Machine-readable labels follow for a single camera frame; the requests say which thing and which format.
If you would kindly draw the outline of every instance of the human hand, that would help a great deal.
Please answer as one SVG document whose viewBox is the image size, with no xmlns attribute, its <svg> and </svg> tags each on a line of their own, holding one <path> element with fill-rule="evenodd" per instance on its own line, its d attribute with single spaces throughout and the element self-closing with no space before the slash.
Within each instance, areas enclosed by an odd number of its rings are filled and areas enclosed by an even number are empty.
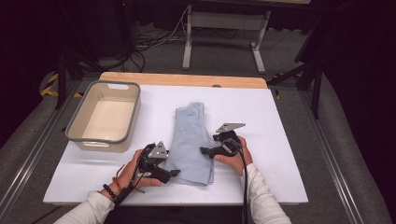
<svg viewBox="0 0 396 224">
<path fill-rule="evenodd" d="M 132 175 L 134 174 L 134 169 L 137 165 L 137 161 L 139 160 L 140 155 L 142 154 L 143 149 L 139 149 L 134 153 L 134 156 L 132 157 L 132 159 L 126 164 L 126 166 L 123 168 L 118 180 L 120 183 L 121 188 L 126 188 L 129 185 L 129 182 L 132 179 Z M 134 184 L 136 184 L 136 188 L 140 189 L 143 187 L 149 187 L 149 186 L 160 186 L 161 185 L 161 181 L 158 179 L 154 179 L 154 178 L 148 178 L 148 177 L 138 177 L 135 181 Z"/>
<path fill-rule="evenodd" d="M 253 163 L 253 159 L 251 158 L 250 152 L 248 151 L 247 141 L 245 140 L 245 138 L 243 138 L 241 136 L 238 136 L 238 138 L 239 138 L 239 141 L 241 142 L 241 145 L 242 145 L 242 152 L 244 154 L 246 165 L 248 166 L 249 164 Z M 229 165 L 239 175 L 243 174 L 245 166 L 244 166 L 244 163 L 242 162 L 242 158 L 241 158 L 241 155 L 239 153 L 237 153 L 233 157 L 227 157 L 227 156 L 223 156 L 223 155 L 216 155 L 214 159 L 216 161 L 220 161 L 220 162 L 222 162 L 224 164 Z"/>
<path fill-rule="evenodd" d="M 119 195 L 121 189 L 128 187 L 129 182 L 131 181 L 132 176 L 134 175 L 134 169 L 137 165 L 137 161 L 139 160 L 140 155 L 142 154 L 142 151 L 143 149 L 137 150 L 134 153 L 132 159 L 126 164 L 125 167 L 123 167 L 120 176 L 118 176 L 117 179 L 113 179 L 113 182 L 110 185 L 108 185 L 111 191 L 113 191 L 115 195 Z M 134 185 L 136 185 L 135 187 L 137 189 L 143 187 L 149 187 L 149 186 L 160 186 L 161 184 L 162 183 L 160 180 L 154 178 L 148 178 L 148 177 L 142 177 L 142 178 L 139 177 L 134 181 Z M 105 195 L 108 199 L 112 200 L 110 194 L 105 189 L 102 189 L 100 193 Z"/>
</svg>

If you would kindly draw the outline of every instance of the blue fabric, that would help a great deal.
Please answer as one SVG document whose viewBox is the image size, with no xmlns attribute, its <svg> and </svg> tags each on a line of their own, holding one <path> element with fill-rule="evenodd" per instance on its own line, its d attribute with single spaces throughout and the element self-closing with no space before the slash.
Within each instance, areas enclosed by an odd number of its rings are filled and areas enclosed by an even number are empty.
<svg viewBox="0 0 396 224">
<path fill-rule="evenodd" d="M 200 147 L 218 147 L 206 130 L 205 105 L 200 102 L 176 109 L 176 124 L 165 170 L 180 170 L 172 182 L 206 186 L 213 183 L 213 161 L 201 153 Z"/>
</svg>

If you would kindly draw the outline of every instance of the white tabletop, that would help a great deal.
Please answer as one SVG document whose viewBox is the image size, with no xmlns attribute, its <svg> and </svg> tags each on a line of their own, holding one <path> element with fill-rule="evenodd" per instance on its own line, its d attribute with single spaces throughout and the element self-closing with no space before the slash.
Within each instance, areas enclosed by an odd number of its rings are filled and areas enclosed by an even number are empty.
<svg viewBox="0 0 396 224">
<path fill-rule="evenodd" d="M 205 104 L 205 126 L 210 134 L 224 122 L 246 123 L 236 131 L 247 139 L 253 161 L 280 203 L 307 203 L 308 199 L 283 129 L 271 91 L 183 86 L 141 85 L 141 108 L 130 148 L 123 153 L 84 151 L 69 142 L 44 197 L 44 203 L 85 201 L 90 190 L 100 190 L 147 144 L 163 141 L 170 149 L 175 109 L 191 102 Z M 238 205 L 243 204 L 239 176 L 214 162 L 214 184 L 192 187 L 172 183 L 134 191 L 122 205 Z"/>
</svg>

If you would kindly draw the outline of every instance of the white shirt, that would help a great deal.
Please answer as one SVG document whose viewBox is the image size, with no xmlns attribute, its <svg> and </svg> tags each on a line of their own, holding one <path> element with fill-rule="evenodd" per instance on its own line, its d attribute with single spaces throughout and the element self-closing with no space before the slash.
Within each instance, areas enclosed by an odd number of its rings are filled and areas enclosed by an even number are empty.
<svg viewBox="0 0 396 224">
<path fill-rule="evenodd" d="M 245 186 L 243 175 L 241 180 L 242 186 Z M 264 177 L 253 163 L 247 166 L 247 196 L 251 215 L 256 224 L 291 223 L 265 183 Z M 114 205 L 101 193 L 91 191 L 87 201 L 72 209 L 55 223 L 104 223 L 108 213 L 114 209 Z"/>
</svg>

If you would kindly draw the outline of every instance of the person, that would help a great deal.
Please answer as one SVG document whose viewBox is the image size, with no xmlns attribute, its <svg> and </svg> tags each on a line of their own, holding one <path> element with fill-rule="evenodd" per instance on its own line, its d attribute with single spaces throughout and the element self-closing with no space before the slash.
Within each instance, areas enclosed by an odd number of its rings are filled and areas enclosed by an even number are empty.
<svg viewBox="0 0 396 224">
<path fill-rule="evenodd" d="M 271 193 L 262 174 L 253 163 L 250 152 L 248 151 L 247 141 L 245 138 L 238 136 L 244 158 L 247 165 L 247 195 L 250 203 L 250 212 L 252 219 L 257 224 L 288 224 L 291 223 L 289 217 L 276 201 L 275 196 Z M 117 180 L 108 185 L 117 196 L 120 188 L 126 188 L 134 173 L 137 160 L 142 153 L 139 149 L 133 158 L 127 163 Z M 242 185 L 245 186 L 245 166 L 239 154 L 233 157 L 216 155 L 216 161 L 229 165 L 237 174 L 241 176 Z M 143 177 L 137 183 L 138 189 L 143 187 L 159 187 L 161 181 L 154 178 Z M 85 202 L 63 215 L 55 223 L 104 223 L 107 215 L 114 209 L 115 204 L 112 196 L 106 189 L 101 191 L 91 191 Z"/>
</svg>

